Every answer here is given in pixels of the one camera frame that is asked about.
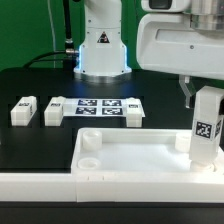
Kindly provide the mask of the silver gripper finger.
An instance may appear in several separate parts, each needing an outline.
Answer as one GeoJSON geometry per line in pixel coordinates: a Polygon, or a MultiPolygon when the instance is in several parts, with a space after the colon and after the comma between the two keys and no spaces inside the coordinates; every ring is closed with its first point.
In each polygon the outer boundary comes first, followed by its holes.
{"type": "Polygon", "coordinates": [[[196,89],[190,76],[180,75],[179,85],[185,95],[185,107],[193,109],[195,106],[196,89]]]}

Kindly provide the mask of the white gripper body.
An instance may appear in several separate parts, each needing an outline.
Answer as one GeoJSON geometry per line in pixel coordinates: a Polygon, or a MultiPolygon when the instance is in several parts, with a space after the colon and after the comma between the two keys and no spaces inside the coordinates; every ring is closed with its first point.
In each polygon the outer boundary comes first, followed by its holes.
{"type": "Polygon", "coordinates": [[[194,30],[184,14],[147,14],[136,57],[144,70],[224,80],[224,32],[194,30]]]}

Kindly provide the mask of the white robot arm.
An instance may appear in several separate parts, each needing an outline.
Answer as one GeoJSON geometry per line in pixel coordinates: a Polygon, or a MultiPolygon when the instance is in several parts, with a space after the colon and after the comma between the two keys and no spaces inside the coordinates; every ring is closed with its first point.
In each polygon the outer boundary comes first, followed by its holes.
{"type": "MultiPolygon", "coordinates": [[[[146,12],[137,30],[141,69],[224,80],[224,0],[140,2],[146,12]]],[[[101,82],[129,73],[121,0],[84,0],[84,6],[85,39],[75,74],[101,82]]]]}

